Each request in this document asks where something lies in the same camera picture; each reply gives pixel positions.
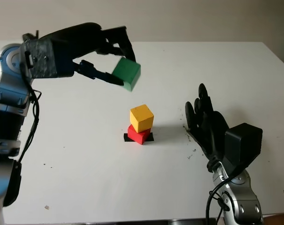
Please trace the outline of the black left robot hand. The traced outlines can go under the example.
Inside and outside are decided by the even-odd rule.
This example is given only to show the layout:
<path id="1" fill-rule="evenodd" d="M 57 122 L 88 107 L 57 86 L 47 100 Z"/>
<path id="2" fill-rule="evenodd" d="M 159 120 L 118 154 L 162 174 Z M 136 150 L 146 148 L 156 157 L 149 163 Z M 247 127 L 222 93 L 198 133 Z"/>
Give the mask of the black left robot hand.
<path id="1" fill-rule="evenodd" d="M 125 26 L 104 30 L 97 23 L 87 22 L 42 38 L 52 45 L 52 58 L 50 65 L 45 68 L 44 78 L 71 77 L 77 72 L 91 79 L 97 78 L 133 90 L 141 74 L 141 66 L 136 62 Z M 92 52 L 120 56 L 120 60 L 112 73 L 100 72 L 86 60 L 80 63 L 73 61 Z"/>

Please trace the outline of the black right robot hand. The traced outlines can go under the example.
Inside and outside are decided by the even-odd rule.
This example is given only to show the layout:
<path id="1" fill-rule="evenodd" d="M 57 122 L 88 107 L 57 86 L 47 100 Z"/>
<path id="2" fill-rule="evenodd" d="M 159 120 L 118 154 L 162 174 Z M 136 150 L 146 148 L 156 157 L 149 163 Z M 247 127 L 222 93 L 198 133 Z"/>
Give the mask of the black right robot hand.
<path id="1" fill-rule="evenodd" d="M 185 104 L 187 132 L 201 147 L 208 159 L 211 173 L 224 157 L 225 132 L 229 126 L 220 112 L 215 111 L 204 84 L 199 85 L 199 97 L 194 104 Z"/>

